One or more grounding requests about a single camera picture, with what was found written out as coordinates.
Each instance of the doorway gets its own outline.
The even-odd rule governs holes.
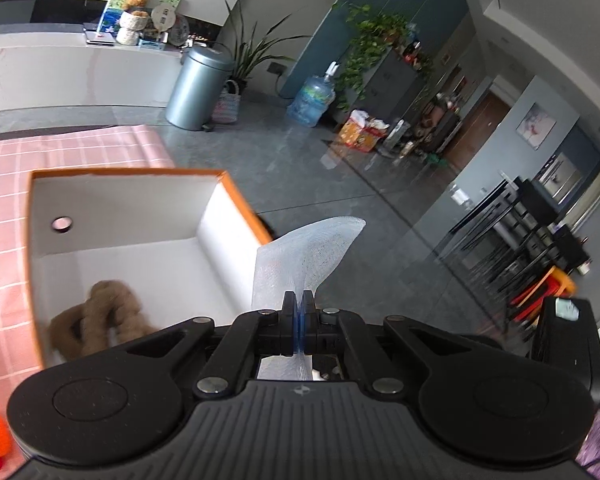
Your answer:
[[[457,173],[474,158],[509,110],[509,105],[488,92],[480,104],[467,114],[444,152],[444,157]]]

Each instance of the box hole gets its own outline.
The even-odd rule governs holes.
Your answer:
[[[69,216],[59,216],[51,222],[51,228],[56,233],[65,233],[74,225],[74,221]]]

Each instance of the cardboard box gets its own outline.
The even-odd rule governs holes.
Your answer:
[[[258,247],[270,237],[224,171],[121,168],[32,172],[30,304],[45,365],[50,320],[99,280],[122,280],[158,328],[250,310]],[[68,230],[55,230],[52,223]]]
[[[378,130],[371,126],[360,126],[349,118],[338,133],[338,142],[360,152],[370,152],[378,140],[386,137],[386,130]]]

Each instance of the gray tile floor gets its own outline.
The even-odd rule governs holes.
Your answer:
[[[240,120],[213,132],[170,125],[162,108],[62,107],[0,113],[0,134],[93,124],[149,124],[178,166],[222,168],[278,235],[332,216],[353,215],[366,227],[318,288],[317,303],[360,313],[368,322],[405,314],[444,330],[499,329],[465,281],[432,252],[463,211],[445,191],[447,168],[417,160],[334,150],[334,135],[284,117],[284,109],[243,103]]]

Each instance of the picture frame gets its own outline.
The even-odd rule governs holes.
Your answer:
[[[516,131],[534,150],[537,150],[555,126],[555,122],[555,119],[544,108],[538,103],[534,103],[516,128]]]

